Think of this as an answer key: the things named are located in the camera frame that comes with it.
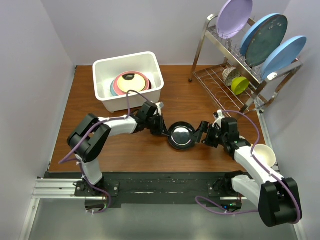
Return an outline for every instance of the metal dish rack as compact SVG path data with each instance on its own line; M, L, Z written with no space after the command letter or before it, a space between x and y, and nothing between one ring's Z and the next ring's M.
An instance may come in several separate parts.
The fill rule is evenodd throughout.
M296 74L303 64L296 59L291 65L271 73L266 79L261 79L261 66L248 66L245 57L240 54L241 40L237 41L236 39L241 37L241 34L244 35L245 31L241 30L232 39L224 38L223 34L221 36L221 34L219 34L217 31L215 24L210 26L212 21L217 17L218 14L212 14L208 16L207 20L205 21L201 39L191 69L189 82L192 82L193 78L195 77L209 93L217 106L224 111L234 110L246 114L248 112L259 110L260 113L263 113L265 109L276 99L283 86ZM247 24L252 26L255 24L255 21L249 18ZM223 53L224 62L221 65L216 65L195 72L205 37L209 39L220 50L220 52ZM228 87L222 80L222 72L226 68L230 67L237 68L241 75L246 77L250 82L250 86L240 95L235 95L231 91L231 88ZM265 89L269 82L282 76L286 77L277 86L271 99L266 100L260 95L262 90Z

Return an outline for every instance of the white wall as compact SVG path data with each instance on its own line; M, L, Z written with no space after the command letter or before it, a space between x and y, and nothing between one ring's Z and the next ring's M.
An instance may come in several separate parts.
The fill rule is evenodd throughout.
M0 239L19 238L48 167L74 66L40 0L0 4Z
M227 0L42 0L75 65L144 51L160 64L193 63L206 18ZM290 0L254 0L259 19L283 13ZM204 43L200 64L220 64L223 57Z
M289 20L285 38L307 36L301 54L304 66L265 113L281 173L298 183L309 240L320 236L320 24L315 3L291 0L284 12Z

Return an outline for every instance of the purple plate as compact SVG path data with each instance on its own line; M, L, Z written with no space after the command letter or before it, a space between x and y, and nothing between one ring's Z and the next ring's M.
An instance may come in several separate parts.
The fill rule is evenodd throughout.
M220 38L229 39L241 31L251 16L253 0L229 0L216 20Z

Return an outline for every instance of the green bowl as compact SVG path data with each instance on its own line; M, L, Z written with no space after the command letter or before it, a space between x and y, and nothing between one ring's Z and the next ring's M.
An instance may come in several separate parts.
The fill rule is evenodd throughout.
M242 94L247 87L249 86L250 82L244 76L239 76L233 79L231 84L231 90L235 95Z

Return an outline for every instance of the wooden table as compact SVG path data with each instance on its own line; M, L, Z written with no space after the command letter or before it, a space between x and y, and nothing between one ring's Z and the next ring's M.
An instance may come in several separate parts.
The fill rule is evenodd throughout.
M195 129L201 121L213 122L213 113L218 109L200 83L188 82L191 66L160 66L164 88L160 100L164 102L163 115L167 128L173 123L188 122ZM60 132L54 149L50 172L79 172L74 162L58 164L70 151L67 138L88 114L99 117L117 117L126 110L110 113L95 97L92 66L78 66L75 72L69 99L63 116ZM248 116L259 126L256 112ZM254 143L257 133L251 124L241 118L239 131L249 142ZM166 137L152 136L148 130L110 137L100 156L103 172L231 172L244 170L223 150L197 144L187 151L173 149Z

